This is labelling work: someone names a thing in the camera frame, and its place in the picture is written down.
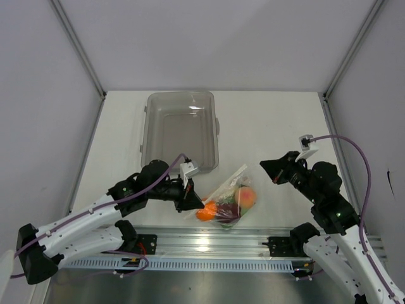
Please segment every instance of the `table surface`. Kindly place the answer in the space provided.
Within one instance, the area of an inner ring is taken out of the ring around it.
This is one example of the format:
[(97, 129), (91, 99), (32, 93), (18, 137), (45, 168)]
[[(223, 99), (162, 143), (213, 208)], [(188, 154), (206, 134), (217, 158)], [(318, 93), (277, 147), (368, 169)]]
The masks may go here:
[[(155, 91), (110, 91), (106, 96), (85, 164), (73, 210), (100, 198), (118, 181), (139, 172), (140, 145), (145, 123), (144, 107)], [(213, 91), (218, 136), (219, 166), (193, 178), (200, 197), (208, 195), (241, 165), (247, 164), (258, 193), (256, 205), (245, 214), (238, 229), (290, 228), (313, 221), (311, 203), (291, 185), (274, 185), (261, 160), (300, 150), (298, 137), (329, 134), (318, 93)], [(337, 164), (332, 142), (318, 142), (319, 152), (308, 160)], [(342, 186), (341, 193), (347, 197)], [(212, 227), (190, 212), (177, 213), (170, 201), (150, 200), (146, 208), (126, 219), (133, 225), (154, 227)]]

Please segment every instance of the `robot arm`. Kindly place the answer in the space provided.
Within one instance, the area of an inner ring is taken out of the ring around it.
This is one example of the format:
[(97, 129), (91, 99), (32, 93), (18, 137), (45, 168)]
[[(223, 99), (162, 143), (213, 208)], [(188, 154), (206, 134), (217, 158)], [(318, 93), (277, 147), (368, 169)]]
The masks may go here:
[[(336, 242), (351, 269), (343, 261), (338, 261), (336, 254), (325, 249), (320, 243), (319, 232), (308, 233), (308, 230), (299, 226), (290, 232), (290, 238), (295, 240), (291, 243), (300, 243), (309, 257), (318, 262), (340, 287), (355, 297), (356, 304), (405, 303), (405, 294), (392, 282), (371, 246), (367, 250), (363, 249), (359, 237), (359, 216), (339, 193), (342, 180), (337, 175), (337, 167), (321, 161), (315, 163), (311, 170), (306, 168), (306, 162), (302, 159), (317, 150), (310, 147), (310, 138), (300, 138), (302, 153), (290, 151), (278, 160), (262, 161), (260, 165), (275, 184), (289, 182), (313, 203), (311, 213), (315, 221)], [(387, 287), (395, 296), (389, 295)]]
[[(56, 222), (36, 229), (27, 224), (18, 231), (17, 251), (38, 239), (19, 254), (29, 284), (37, 284), (53, 276), (66, 263), (108, 250), (130, 251), (136, 244), (137, 233), (122, 218), (145, 208), (148, 200), (173, 201), (177, 212), (204, 208), (194, 192), (191, 175), (197, 172), (187, 160), (180, 165), (182, 177), (170, 179), (168, 175), (151, 187), (169, 169), (167, 163), (154, 160), (140, 173), (121, 180), (96, 202)], [(115, 226), (93, 232), (103, 224)]]

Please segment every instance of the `plastic storage bin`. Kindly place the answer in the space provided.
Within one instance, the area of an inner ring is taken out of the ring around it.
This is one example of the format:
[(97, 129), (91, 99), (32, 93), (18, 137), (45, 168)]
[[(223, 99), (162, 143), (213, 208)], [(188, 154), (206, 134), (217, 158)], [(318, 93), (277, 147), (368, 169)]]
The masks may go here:
[(147, 100), (141, 165), (155, 159), (171, 164), (185, 153), (201, 172), (210, 172), (218, 166), (218, 134), (211, 92), (154, 93)]

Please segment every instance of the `purple cable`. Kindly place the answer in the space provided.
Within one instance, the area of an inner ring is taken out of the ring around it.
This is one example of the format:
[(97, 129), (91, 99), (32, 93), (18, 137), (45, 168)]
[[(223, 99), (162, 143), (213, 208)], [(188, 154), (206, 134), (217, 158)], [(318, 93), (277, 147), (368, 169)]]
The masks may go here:
[[(354, 141), (347, 138), (346, 136), (325, 135), (325, 136), (311, 138), (310, 141), (311, 142), (320, 141), (321, 139), (326, 139), (326, 138), (341, 139), (343, 141), (348, 142), (352, 146), (354, 146), (357, 149), (357, 151), (360, 153), (360, 155), (361, 155), (361, 157), (362, 157), (362, 159), (364, 161), (364, 164), (366, 165), (367, 189), (366, 189), (366, 195), (364, 197), (363, 208), (361, 209), (361, 214), (360, 214), (359, 236), (360, 236), (361, 246), (363, 247), (363, 251), (367, 252), (368, 249), (367, 249), (367, 245), (366, 245), (366, 241), (365, 241), (364, 226), (365, 226), (365, 215), (366, 215), (366, 210), (367, 210), (367, 206), (368, 206), (368, 199), (370, 197), (370, 190), (371, 190), (371, 168), (370, 168), (370, 164), (368, 163), (367, 157), (364, 154), (363, 150)], [(377, 267), (376, 263), (374, 262), (373, 258), (370, 255), (366, 255), (366, 256), (367, 256), (367, 259), (370, 262), (371, 266), (373, 267), (376, 275), (380, 279), (381, 283), (384, 285), (385, 289), (388, 291), (388, 294), (391, 296), (391, 298), (393, 298), (395, 296), (395, 293), (392, 291), (392, 289), (388, 285), (387, 281), (384, 279), (384, 276), (382, 275), (382, 273), (378, 269), (378, 267)]]
[[(135, 193), (131, 196), (128, 196), (127, 198), (122, 198), (122, 199), (118, 199), (116, 201), (109, 201), (107, 203), (101, 204), (99, 206), (96, 206), (93, 208), (93, 211), (96, 211), (98, 209), (104, 208), (106, 206), (110, 206), (110, 205), (115, 205), (115, 204), (121, 204), (124, 203), (126, 201), (130, 201), (134, 198), (137, 198), (138, 196), (141, 196), (145, 193), (147, 193), (149, 190), (151, 190), (153, 187), (155, 187), (157, 184), (159, 184), (163, 179), (166, 178), (166, 176), (170, 173), (170, 171), (174, 168), (174, 166), (177, 164), (177, 162), (182, 158), (187, 159), (187, 156), (183, 153), (180, 153), (177, 158), (174, 160), (174, 162), (168, 167), (168, 169), (161, 175), (161, 177), (159, 177), (158, 179), (156, 179), (156, 181), (154, 181), (151, 185), (147, 186), (145, 189), (139, 191), (138, 193)], [(71, 222), (87, 215), (90, 214), (90, 211), (84, 211), (82, 213), (79, 213), (77, 215), (75, 215), (72, 218), (69, 218), (66, 222), (60, 223), (59, 225), (53, 227), (50, 232), (54, 233), (55, 231), (57, 231), (58, 229), (70, 224)], [(43, 239), (44, 237), (46, 237), (46, 234), (41, 234), (39, 237), (33, 239), (32, 241), (28, 242), (27, 244), (25, 244), (24, 246), (22, 246), (19, 250), (17, 250), (17, 252), (14, 254), (14, 258), (18, 257), (21, 252), (23, 252), (24, 250), (26, 250), (28, 247), (32, 246), (33, 244), (35, 244), (36, 242), (40, 241), (41, 239)], [(17, 279), (19, 277), (24, 276), (24, 274), (16, 274), (16, 275), (12, 275), (11, 278), (12, 279)]]
[[(132, 276), (138, 274), (139, 272), (144, 271), (149, 266), (149, 260), (144, 255), (138, 255), (136, 253), (126, 252), (126, 251), (119, 251), (119, 250), (110, 250), (110, 251), (106, 251), (106, 252), (107, 253), (117, 253), (117, 254), (120, 254), (120, 255), (131, 255), (133, 257), (136, 257), (136, 258), (139, 258), (139, 259), (145, 261), (145, 266), (141, 267), (140, 269), (134, 270), (134, 271), (132, 271), (130, 273), (127, 273), (127, 274), (119, 274), (119, 275), (122, 275), (122, 277), (132, 277)], [(62, 285), (62, 286), (67, 285), (67, 284), (72, 284), (72, 283), (75, 283), (75, 282), (78, 282), (78, 281), (83, 281), (84, 279), (88, 279), (90, 277), (98, 276), (100, 274), (115, 274), (115, 273), (111, 272), (110, 270), (109, 271), (107, 271), (107, 270), (105, 270), (105, 271), (97, 271), (97, 272), (93, 272), (91, 274), (83, 275), (82, 277), (78, 277), (76, 279), (72, 279), (72, 280), (69, 280), (67, 282), (58, 283), (58, 284)]]

